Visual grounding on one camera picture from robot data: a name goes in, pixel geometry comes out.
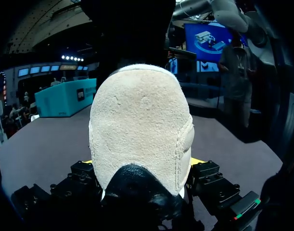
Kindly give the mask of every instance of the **gray floor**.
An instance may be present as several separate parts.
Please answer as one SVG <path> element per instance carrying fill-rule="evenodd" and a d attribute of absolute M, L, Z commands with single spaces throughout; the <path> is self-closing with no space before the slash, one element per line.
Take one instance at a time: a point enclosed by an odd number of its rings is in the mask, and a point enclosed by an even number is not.
<path fill-rule="evenodd" d="M 49 192 L 50 185 L 63 180 L 78 160 L 90 160 L 88 121 L 90 107 L 71 118 L 39 118 L 17 132 L 0 148 L 2 185 L 8 196 L 27 185 L 38 184 Z M 263 183 L 281 167 L 280 159 L 263 142 L 245 144 L 215 119 L 193 117 L 195 139 L 192 156 L 213 160 L 241 195 L 260 193 Z M 211 230 L 210 217 L 195 199 L 196 218 Z"/>

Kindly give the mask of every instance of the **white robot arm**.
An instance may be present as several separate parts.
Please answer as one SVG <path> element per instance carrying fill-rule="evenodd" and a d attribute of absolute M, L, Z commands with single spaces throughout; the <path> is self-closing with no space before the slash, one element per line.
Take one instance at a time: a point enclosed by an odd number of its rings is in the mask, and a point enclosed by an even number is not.
<path fill-rule="evenodd" d="M 236 6 L 234 0 L 184 0 L 175 8 L 172 21 L 190 16 L 213 12 L 214 18 L 225 27 L 234 29 L 246 36 L 257 47 L 264 47 L 267 43 L 265 31 L 250 17 L 244 15 Z"/>

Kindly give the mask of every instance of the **yellow part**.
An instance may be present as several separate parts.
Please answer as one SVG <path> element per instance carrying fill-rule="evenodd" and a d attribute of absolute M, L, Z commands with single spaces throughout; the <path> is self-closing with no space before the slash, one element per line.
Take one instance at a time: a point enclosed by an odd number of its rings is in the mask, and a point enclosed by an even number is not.
<path fill-rule="evenodd" d="M 195 158 L 191 158 L 191 165 L 193 166 L 193 165 L 196 165 L 196 164 L 198 164 L 198 163 L 205 163 L 205 161 L 203 161 L 203 160 L 198 160 L 198 159 L 195 159 Z"/>
<path fill-rule="evenodd" d="M 88 163 L 92 163 L 91 162 L 91 160 L 89 160 L 89 161 L 83 161 L 83 163 L 86 163 L 86 164 L 88 164 Z M 195 159 L 195 158 L 191 158 L 191 165 L 193 166 L 193 165 L 196 165 L 196 164 L 198 164 L 198 163 L 205 163 L 205 161 L 202 161 L 202 160 L 198 160 L 198 159 Z"/>

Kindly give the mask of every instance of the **chair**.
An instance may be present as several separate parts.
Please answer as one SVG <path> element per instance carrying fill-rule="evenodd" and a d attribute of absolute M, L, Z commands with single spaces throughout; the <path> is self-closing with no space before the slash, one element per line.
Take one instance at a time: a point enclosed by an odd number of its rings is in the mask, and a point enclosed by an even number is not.
<path fill-rule="evenodd" d="M 30 108 L 29 108 L 29 118 L 37 114 L 38 114 L 37 105 L 36 105 L 36 102 L 34 102 L 30 105 Z"/>

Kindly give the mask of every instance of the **teal counter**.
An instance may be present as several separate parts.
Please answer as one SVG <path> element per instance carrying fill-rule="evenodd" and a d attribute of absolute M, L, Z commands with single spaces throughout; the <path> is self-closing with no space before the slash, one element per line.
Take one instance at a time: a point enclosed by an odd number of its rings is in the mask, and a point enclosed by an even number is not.
<path fill-rule="evenodd" d="M 35 94 L 40 117 L 70 117 L 93 102 L 97 80 L 61 83 Z"/>

